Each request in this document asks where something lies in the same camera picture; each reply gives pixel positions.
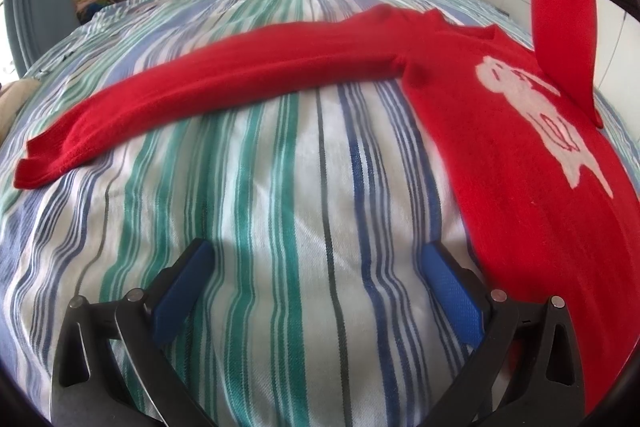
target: striped bedsheet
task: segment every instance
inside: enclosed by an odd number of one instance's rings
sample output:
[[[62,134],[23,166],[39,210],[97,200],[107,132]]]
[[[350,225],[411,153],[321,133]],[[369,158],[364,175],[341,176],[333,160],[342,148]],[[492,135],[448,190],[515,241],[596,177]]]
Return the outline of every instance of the striped bedsheet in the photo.
[[[26,140],[92,93],[231,34],[381,2],[498,23],[530,45],[481,0],[131,0],[34,65],[43,87],[0,149],[0,353],[45,415],[69,299],[144,287],[195,237],[214,245],[216,270],[165,353],[215,422],[396,427],[428,413],[468,355],[418,250],[441,239],[478,269],[442,160],[395,80],[178,121],[48,187],[12,187]],[[638,151],[600,96],[598,109],[638,190]]]

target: blue gripper pad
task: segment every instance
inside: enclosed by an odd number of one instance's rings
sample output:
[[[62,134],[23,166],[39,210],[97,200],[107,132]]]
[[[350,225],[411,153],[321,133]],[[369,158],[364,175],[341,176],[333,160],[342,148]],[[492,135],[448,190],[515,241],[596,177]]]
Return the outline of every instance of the blue gripper pad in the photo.
[[[213,249],[202,241],[172,285],[155,305],[152,316],[152,337],[156,346],[171,342],[180,331],[185,318],[213,273]]]
[[[478,349],[484,337],[482,312],[440,254],[436,243],[422,247],[422,273],[458,340]]]

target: striped bedspread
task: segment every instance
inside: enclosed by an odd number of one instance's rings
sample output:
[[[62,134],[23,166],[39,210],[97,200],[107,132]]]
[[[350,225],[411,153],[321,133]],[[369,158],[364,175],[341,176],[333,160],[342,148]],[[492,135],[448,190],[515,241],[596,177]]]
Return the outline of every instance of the striped bedspread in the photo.
[[[212,242],[216,270],[165,353],[219,425],[413,426],[429,412],[468,354],[417,253],[441,239],[477,267],[442,160],[394,79],[178,121],[42,189],[12,187],[25,141],[92,93],[231,34],[381,2],[498,23],[529,44],[480,0],[132,0],[34,65],[44,85],[0,150],[0,353],[45,415],[69,299],[144,287],[195,237]],[[600,97],[598,108],[638,188],[638,151]]]

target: red sweater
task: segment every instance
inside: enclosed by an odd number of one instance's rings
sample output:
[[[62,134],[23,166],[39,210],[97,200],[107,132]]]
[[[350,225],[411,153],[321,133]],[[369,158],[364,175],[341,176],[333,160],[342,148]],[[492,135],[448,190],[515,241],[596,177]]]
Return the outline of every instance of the red sweater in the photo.
[[[593,124],[593,100],[577,101],[584,81],[549,78],[497,26],[452,26],[437,10],[377,6],[340,23],[234,36],[76,105],[27,143],[15,186],[47,184],[193,114],[394,76],[443,156],[487,279],[517,299],[567,302],[591,409],[640,331],[640,205]]]

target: sweater sleeve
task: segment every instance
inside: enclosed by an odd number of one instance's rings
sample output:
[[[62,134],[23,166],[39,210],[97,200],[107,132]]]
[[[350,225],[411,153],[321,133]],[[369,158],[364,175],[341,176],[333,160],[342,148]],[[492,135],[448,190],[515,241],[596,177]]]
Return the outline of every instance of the sweater sleeve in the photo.
[[[399,76],[410,10],[266,26],[210,44],[83,100],[27,143],[14,186],[37,188],[171,121],[294,90]]]

